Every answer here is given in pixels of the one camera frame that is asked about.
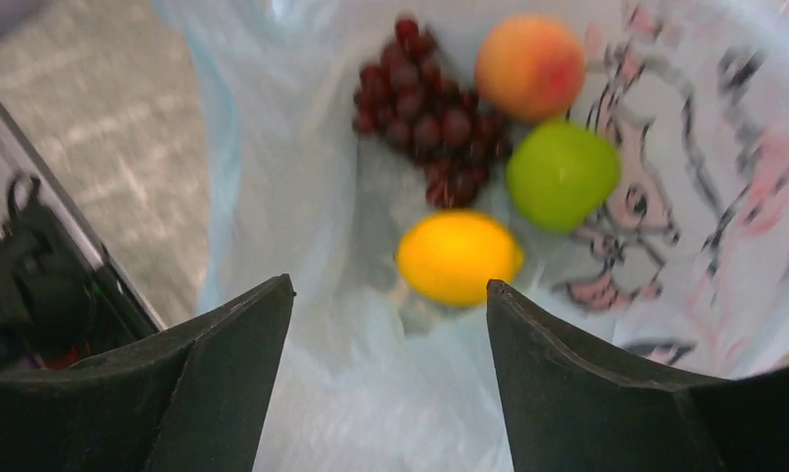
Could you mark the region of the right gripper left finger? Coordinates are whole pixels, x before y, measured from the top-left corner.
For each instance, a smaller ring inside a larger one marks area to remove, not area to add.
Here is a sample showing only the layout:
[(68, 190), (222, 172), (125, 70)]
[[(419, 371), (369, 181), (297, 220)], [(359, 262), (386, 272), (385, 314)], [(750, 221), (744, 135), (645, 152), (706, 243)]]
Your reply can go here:
[(295, 291), (225, 305), (59, 371), (0, 375), (0, 471), (248, 471)]

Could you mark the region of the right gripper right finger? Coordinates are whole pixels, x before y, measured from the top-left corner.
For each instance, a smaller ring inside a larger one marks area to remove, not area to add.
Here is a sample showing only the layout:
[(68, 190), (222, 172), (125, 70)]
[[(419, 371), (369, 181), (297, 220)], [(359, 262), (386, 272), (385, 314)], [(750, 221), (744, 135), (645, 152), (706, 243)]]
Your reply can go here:
[(568, 324), (509, 284), (486, 321), (517, 471), (789, 471), (789, 367), (721, 380)]

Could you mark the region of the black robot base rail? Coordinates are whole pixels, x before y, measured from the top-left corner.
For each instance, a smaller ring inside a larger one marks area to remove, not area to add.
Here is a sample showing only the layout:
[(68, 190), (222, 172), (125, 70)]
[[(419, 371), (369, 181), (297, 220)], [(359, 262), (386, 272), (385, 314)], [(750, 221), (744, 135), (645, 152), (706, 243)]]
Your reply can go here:
[(0, 373), (60, 370), (163, 328), (0, 102)]

